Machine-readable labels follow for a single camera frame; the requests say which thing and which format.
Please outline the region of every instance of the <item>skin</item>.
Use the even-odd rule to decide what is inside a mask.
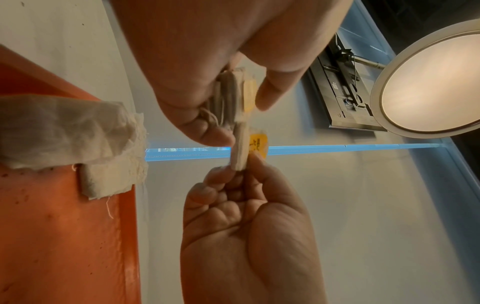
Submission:
[[[256,106],[270,108],[303,75],[339,28],[353,0],[112,0],[165,116],[191,139],[232,146],[199,107],[240,52],[267,68]]]
[[[186,304],[327,302],[309,213],[258,154],[188,193],[180,269]]]

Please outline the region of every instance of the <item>blue led strip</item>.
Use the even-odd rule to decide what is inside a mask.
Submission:
[[[294,155],[311,153],[333,153],[354,151],[378,151],[438,148],[442,144],[386,144],[386,145],[327,145],[327,146],[273,146],[268,155]],[[209,158],[229,158],[230,148],[160,148],[147,149],[146,161],[189,160]]]

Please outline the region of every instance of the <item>round light fixture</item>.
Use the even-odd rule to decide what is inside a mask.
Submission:
[[[439,138],[480,128],[480,20],[434,32],[382,71],[370,98],[385,129]]]

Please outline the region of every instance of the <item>orange paper tag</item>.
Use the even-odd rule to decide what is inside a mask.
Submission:
[[[245,80],[243,82],[243,111],[249,113],[255,109],[255,97],[258,91],[255,79]]]
[[[266,134],[250,134],[250,152],[259,151],[265,159],[269,152],[269,141]]]

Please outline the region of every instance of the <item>orange tray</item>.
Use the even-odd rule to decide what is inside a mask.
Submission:
[[[0,96],[14,94],[99,100],[0,46]],[[141,302],[134,189],[109,199],[111,219],[71,166],[0,165],[0,197],[1,304]]]

